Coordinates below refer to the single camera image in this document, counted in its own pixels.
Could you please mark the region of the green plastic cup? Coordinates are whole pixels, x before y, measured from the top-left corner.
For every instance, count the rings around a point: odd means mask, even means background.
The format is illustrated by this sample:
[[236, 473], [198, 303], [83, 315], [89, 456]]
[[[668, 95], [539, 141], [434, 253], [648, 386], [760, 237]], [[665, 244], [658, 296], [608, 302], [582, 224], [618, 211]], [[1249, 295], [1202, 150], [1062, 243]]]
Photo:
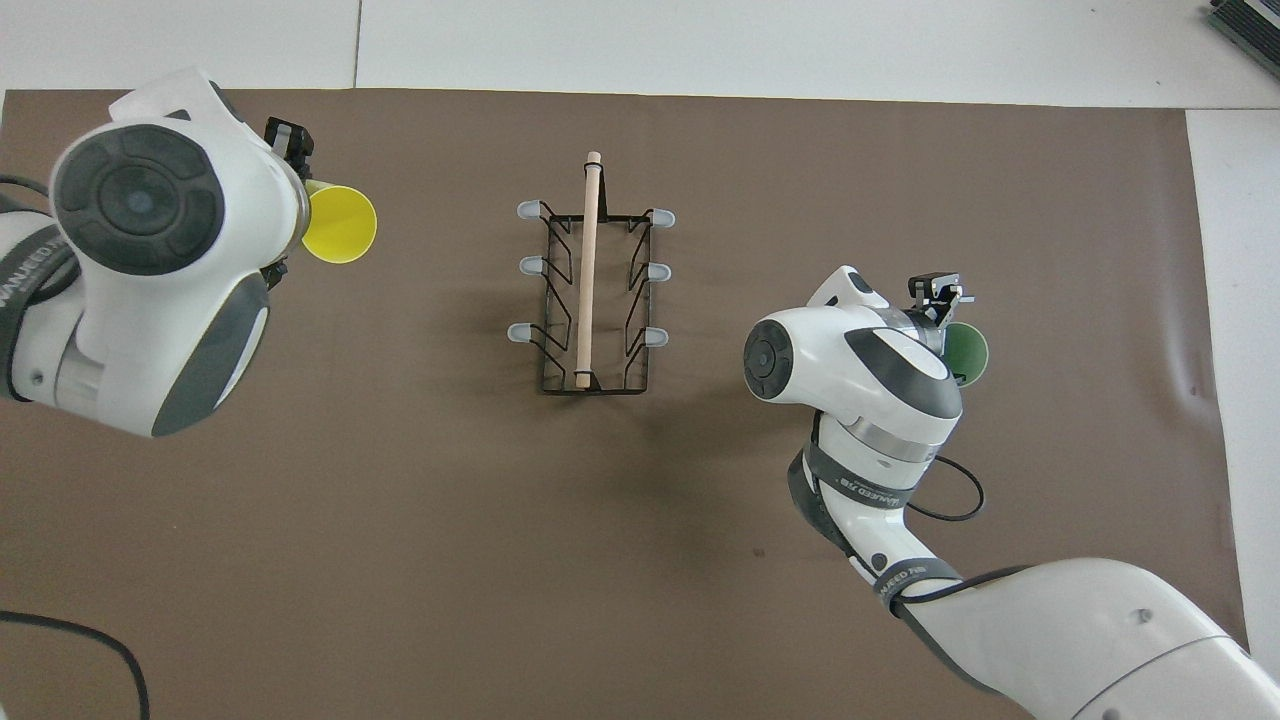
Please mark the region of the green plastic cup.
[[943, 331], [942, 360], [957, 387], [977, 383], [989, 363], [989, 345], [974, 325], [952, 322]]

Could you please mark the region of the yellow plastic cup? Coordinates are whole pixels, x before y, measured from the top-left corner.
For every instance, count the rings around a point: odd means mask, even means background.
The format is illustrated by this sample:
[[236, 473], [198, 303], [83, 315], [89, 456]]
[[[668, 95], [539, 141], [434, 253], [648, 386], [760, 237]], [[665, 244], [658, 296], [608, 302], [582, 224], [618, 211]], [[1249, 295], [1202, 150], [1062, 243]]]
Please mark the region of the yellow plastic cup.
[[378, 233], [378, 214], [370, 199], [353, 187], [319, 179], [307, 179], [303, 187], [310, 202], [303, 247], [330, 264], [361, 259]]

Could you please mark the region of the brown table mat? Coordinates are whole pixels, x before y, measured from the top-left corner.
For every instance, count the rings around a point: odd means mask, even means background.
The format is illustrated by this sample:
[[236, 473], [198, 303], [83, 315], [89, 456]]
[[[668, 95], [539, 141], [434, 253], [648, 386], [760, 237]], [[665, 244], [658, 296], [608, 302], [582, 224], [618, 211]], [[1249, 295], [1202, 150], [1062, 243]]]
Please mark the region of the brown table mat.
[[[378, 208], [306, 254], [210, 419], [143, 439], [0, 402], [0, 609], [138, 656], [157, 720], [1027, 720], [957, 679], [795, 511], [812, 414], [742, 379], [855, 266], [956, 272], [989, 337], [915, 520], [959, 571], [1117, 559], [1245, 632], [1187, 115], [919, 102], [233, 90]], [[538, 392], [518, 270], [584, 210], [669, 209], [639, 396]]]

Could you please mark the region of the grey ribbed device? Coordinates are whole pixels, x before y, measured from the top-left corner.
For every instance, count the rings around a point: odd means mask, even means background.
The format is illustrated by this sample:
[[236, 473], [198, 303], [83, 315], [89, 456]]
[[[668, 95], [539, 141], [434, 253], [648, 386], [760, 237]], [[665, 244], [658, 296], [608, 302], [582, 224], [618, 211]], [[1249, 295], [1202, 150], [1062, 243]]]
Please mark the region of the grey ribbed device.
[[1210, 0], [1208, 23], [1265, 56], [1280, 56], [1280, 0]]

